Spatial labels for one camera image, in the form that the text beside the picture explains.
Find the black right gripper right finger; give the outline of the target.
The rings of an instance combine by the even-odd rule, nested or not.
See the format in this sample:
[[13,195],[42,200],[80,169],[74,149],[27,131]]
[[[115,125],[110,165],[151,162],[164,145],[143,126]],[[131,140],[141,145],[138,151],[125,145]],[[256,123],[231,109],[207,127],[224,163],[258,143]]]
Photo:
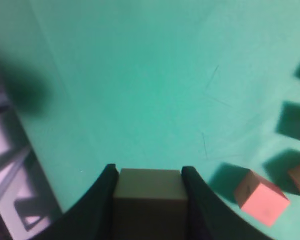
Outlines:
[[181,176],[188,195],[187,240],[269,240],[238,216],[203,180],[193,166]]

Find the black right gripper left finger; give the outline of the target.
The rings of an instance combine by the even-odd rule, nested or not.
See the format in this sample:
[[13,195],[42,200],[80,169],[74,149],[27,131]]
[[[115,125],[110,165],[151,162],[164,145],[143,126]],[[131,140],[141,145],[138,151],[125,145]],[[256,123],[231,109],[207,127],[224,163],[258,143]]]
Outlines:
[[108,240],[112,226],[113,193],[118,178],[116,165],[107,164],[84,196],[33,239]]

